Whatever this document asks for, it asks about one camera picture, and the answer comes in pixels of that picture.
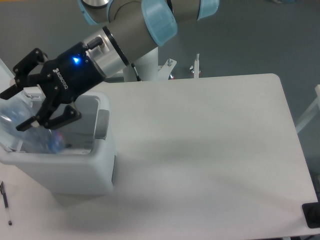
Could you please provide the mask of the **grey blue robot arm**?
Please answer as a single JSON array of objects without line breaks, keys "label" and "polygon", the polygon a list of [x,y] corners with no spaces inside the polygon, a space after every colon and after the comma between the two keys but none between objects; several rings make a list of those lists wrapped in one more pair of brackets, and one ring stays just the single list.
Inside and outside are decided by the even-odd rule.
[{"label": "grey blue robot arm", "polygon": [[56,130],[81,118],[76,99],[136,60],[163,46],[177,34],[178,24],[214,15],[217,0],[81,1],[84,10],[104,10],[97,22],[107,25],[55,59],[39,48],[14,68],[14,84],[0,97],[8,100],[29,87],[39,87],[44,101],[37,113],[16,126],[20,132],[34,123]]}]

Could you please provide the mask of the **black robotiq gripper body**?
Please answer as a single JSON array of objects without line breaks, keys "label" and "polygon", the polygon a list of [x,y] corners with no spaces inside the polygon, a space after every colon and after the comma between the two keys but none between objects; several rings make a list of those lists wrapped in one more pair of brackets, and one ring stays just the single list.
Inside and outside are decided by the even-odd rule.
[{"label": "black robotiq gripper body", "polygon": [[40,76],[45,81],[39,86],[53,105],[70,104],[105,79],[87,55],[83,42],[46,61]]}]

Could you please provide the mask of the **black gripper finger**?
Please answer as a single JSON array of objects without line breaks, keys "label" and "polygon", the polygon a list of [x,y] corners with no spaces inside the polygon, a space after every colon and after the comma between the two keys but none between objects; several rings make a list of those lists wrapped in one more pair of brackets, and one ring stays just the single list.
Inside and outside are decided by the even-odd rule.
[{"label": "black gripper finger", "polygon": [[[19,123],[15,128],[20,132],[25,132],[36,123],[45,129],[57,130],[78,121],[81,119],[82,114],[75,105],[76,99],[76,97],[72,97],[70,101],[58,102],[55,99],[45,98],[41,102],[38,111],[36,111],[36,108],[33,106],[34,102],[32,101],[32,106],[27,104],[31,108],[31,116]],[[52,118],[52,115],[58,110],[60,105],[65,105],[62,114]]]},{"label": "black gripper finger", "polygon": [[37,85],[50,82],[52,80],[51,74],[37,73],[31,74],[30,72],[38,65],[44,65],[48,61],[48,55],[39,48],[33,49],[27,54],[20,62],[14,67],[13,71],[15,77],[13,78],[13,85],[0,93],[0,98],[8,100],[21,92],[24,88],[36,87]]}]

